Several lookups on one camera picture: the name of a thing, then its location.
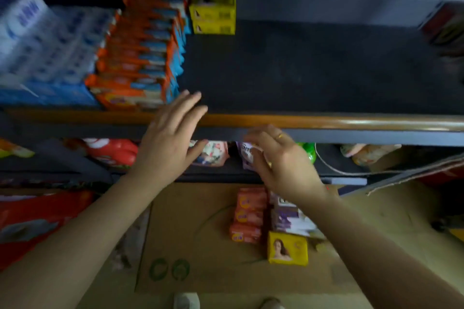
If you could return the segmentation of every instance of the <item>wooden shelf edge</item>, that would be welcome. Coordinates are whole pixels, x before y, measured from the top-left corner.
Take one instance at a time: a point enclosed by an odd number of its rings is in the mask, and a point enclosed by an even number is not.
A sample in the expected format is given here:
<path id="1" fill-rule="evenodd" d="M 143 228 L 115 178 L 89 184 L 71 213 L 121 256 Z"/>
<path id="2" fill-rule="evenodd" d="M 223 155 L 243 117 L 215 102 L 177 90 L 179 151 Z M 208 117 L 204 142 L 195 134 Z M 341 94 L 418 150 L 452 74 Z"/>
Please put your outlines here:
<path id="1" fill-rule="evenodd" d="M 103 112 L 90 110 L 5 109 L 15 120 L 47 124 L 147 125 L 154 112 Z M 255 127 L 329 130 L 394 130 L 464 132 L 464 116 L 373 114 L 206 114 L 205 127 Z"/>

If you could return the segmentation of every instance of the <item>hand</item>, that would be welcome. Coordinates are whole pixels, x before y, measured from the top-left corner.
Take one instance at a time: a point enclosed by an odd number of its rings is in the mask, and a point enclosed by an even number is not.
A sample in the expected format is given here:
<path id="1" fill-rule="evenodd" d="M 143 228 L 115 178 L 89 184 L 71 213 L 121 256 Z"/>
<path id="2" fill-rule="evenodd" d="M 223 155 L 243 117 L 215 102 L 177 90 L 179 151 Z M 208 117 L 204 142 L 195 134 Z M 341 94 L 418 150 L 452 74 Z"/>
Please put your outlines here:
<path id="1" fill-rule="evenodd" d="M 199 141 L 189 148 L 198 121 L 208 107 L 195 104 L 201 93 L 183 91 L 171 104 L 154 117 L 142 138 L 136 162 L 128 176 L 137 183 L 156 186 L 159 192 L 182 175 L 201 154 L 207 141 Z"/>
<path id="2" fill-rule="evenodd" d="M 270 191 L 297 205 L 326 195 L 305 150 L 282 130 L 272 125 L 256 128 L 245 135 L 244 142 L 263 150 L 252 148 L 253 168 Z"/>

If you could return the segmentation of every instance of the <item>green bottle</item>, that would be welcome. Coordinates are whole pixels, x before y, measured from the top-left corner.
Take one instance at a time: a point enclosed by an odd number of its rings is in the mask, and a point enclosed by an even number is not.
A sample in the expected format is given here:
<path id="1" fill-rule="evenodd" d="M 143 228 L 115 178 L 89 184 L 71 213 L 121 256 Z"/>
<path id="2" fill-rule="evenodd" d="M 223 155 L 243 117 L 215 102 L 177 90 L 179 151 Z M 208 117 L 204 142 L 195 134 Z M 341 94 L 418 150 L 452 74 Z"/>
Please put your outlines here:
<path id="1" fill-rule="evenodd" d="M 314 149 L 314 143 L 298 142 L 297 144 L 306 151 L 306 154 L 308 154 L 308 158 L 314 164 L 314 162 L 316 161 L 316 150 Z"/>

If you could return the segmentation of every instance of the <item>grey wall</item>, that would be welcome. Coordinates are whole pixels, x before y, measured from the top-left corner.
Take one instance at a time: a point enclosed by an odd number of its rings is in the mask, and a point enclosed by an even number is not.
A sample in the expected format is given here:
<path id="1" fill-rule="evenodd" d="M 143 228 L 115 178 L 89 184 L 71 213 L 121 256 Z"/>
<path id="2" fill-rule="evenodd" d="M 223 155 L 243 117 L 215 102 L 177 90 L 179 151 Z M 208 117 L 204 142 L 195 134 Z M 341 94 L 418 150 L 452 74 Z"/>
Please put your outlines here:
<path id="1" fill-rule="evenodd" d="M 237 18 L 417 27 L 437 4 L 437 0 L 237 0 Z"/>

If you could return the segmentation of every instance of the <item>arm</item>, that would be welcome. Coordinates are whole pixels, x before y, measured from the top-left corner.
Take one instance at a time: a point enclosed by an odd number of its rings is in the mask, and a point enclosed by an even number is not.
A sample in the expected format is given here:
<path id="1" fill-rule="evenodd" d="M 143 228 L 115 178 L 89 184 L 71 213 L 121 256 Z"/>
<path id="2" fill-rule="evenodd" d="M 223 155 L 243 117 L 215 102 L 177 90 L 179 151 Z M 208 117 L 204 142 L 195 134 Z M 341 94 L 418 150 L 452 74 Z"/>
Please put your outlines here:
<path id="1" fill-rule="evenodd" d="M 266 126 L 245 140 L 264 151 L 252 154 L 265 185 L 317 224 L 374 308 L 464 307 L 464 296 L 455 288 L 327 193 L 306 152 L 289 136 Z"/>
<path id="2" fill-rule="evenodd" d="M 74 308 L 124 232 L 196 159 L 205 146 L 189 142 L 205 106 L 183 92 L 148 127 L 126 176 L 77 218 L 0 275 L 2 308 Z"/>

